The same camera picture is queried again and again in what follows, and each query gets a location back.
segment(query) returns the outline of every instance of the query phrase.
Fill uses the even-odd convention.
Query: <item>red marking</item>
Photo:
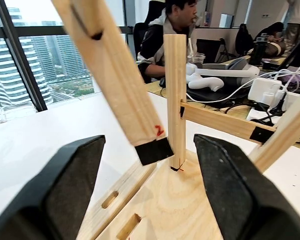
[[[161,126],[160,125],[155,125],[155,128],[158,130],[157,132],[157,136],[160,136],[164,133],[164,130],[161,130]]]

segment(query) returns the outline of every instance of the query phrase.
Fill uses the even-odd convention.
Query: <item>window frame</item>
[[[127,44],[135,56],[133,26],[135,25],[134,0],[122,0],[125,26],[119,26],[126,34]],[[38,112],[47,110],[42,93],[38,87],[31,66],[26,58],[19,37],[67,35],[63,26],[14,26],[4,0],[0,0],[0,38],[6,42],[12,60],[19,72],[29,97]]]

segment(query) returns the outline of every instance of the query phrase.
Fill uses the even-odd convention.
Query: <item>rectangular hole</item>
[[[138,214],[133,214],[129,221],[124,225],[121,231],[116,236],[119,240],[126,240],[136,226],[141,222],[141,217]]]
[[[106,200],[101,204],[101,207],[103,209],[107,209],[110,204],[116,199],[116,197],[119,196],[119,192],[118,191],[114,191],[110,194],[110,196],[108,196],[106,198]]]

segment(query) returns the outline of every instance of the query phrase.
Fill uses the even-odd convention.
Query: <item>man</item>
[[[285,43],[287,51],[291,51],[293,47],[300,41],[300,0],[287,0],[292,7],[291,19],[286,29]]]
[[[165,76],[163,34],[185,34],[188,39],[195,28],[197,0],[166,0],[165,4],[162,15],[150,22],[138,54],[139,70],[146,83]]]

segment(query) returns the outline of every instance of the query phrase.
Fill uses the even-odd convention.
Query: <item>white desk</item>
[[[167,130],[166,99],[150,93]],[[202,133],[231,141],[249,153],[255,143],[187,122],[187,149],[195,152],[193,135]],[[0,124],[0,213],[63,145],[105,135],[102,161],[90,206],[138,160],[102,93],[45,112]],[[300,213],[300,149],[291,147],[265,175]]]

